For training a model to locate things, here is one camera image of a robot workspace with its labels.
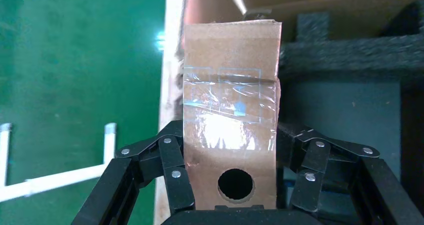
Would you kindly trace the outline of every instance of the clear packing tape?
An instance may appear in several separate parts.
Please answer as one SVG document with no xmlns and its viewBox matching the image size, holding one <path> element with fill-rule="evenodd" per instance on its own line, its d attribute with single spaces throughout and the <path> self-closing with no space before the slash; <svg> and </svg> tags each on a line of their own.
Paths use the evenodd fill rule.
<svg viewBox="0 0 424 225">
<path fill-rule="evenodd" d="M 192 81 L 184 78 L 184 124 L 195 125 L 196 147 L 227 150 L 275 149 L 276 83 Z M 258 127 L 269 132 L 258 134 Z"/>
<path fill-rule="evenodd" d="M 280 39 L 273 20 L 185 28 L 184 162 L 197 210 L 276 207 Z M 232 193 L 219 184 L 234 170 L 250 178 L 244 196 L 236 175 L 226 176 Z"/>
</svg>

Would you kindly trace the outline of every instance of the cardboard box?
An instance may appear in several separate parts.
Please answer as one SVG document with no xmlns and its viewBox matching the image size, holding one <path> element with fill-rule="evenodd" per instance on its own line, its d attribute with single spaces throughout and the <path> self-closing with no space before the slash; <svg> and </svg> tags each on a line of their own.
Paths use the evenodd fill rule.
<svg viewBox="0 0 424 225">
<path fill-rule="evenodd" d="M 273 20 L 185 28 L 184 161 L 197 210 L 276 208 L 280 37 Z"/>
<path fill-rule="evenodd" d="M 378 36 L 381 28 L 384 28 L 402 8 L 414 1 L 416 0 L 185 0 L 183 8 L 185 24 L 238 22 L 243 19 L 246 11 L 271 9 L 269 18 L 283 23 L 282 42 L 287 43 L 295 40 L 299 14 L 329 12 L 331 17 L 329 36 L 332 40 L 371 38 Z M 162 83 L 162 87 L 165 86 L 170 84 Z M 174 96 L 176 93 L 181 95 L 182 91 L 176 90 L 169 94 Z M 156 195 L 159 194 L 157 191 L 164 190 L 163 184 L 157 185 Z M 156 202 L 155 211 L 167 210 L 166 194 L 161 193 L 157 197 L 163 198 L 160 199 L 163 203 Z M 160 219 L 155 219 L 155 224 L 161 224 L 168 216 L 169 212 Z"/>
</svg>

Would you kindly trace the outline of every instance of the black foam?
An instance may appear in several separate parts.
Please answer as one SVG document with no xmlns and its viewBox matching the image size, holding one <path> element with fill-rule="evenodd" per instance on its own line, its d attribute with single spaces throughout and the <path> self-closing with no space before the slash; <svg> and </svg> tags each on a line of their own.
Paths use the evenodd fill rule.
<svg viewBox="0 0 424 225">
<path fill-rule="evenodd" d="M 407 6 L 395 17 L 381 33 L 385 37 L 330 41 L 326 12 L 301 14 L 297 21 L 297 41 L 285 44 L 280 57 L 282 80 L 424 78 L 424 33 L 420 33 L 424 31 L 424 1 Z"/>
</svg>

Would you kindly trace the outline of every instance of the metal rivet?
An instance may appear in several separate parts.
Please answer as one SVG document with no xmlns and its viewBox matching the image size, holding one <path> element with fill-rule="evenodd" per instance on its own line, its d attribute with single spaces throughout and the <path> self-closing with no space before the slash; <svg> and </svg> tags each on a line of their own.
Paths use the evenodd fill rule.
<svg viewBox="0 0 424 225">
<path fill-rule="evenodd" d="M 367 153 L 367 154 L 373 154 L 373 150 L 371 150 L 370 148 L 368 148 L 368 147 L 364 147 L 363 149 L 362 149 L 365 153 Z"/>
<path fill-rule="evenodd" d="M 305 178 L 308 181 L 314 182 L 315 181 L 315 175 L 313 173 L 307 172 L 305 173 Z"/>
<path fill-rule="evenodd" d="M 175 179 L 181 177 L 181 172 L 177 171 L 177 170 L 172 171 L 172 177 L 175 178 Z"/>
<path fill-rule="evenodd" d="M 315 144 L 320 148 L 325 146 L 325 144 L 322 141 L 316 141 Z"/>
</svg>

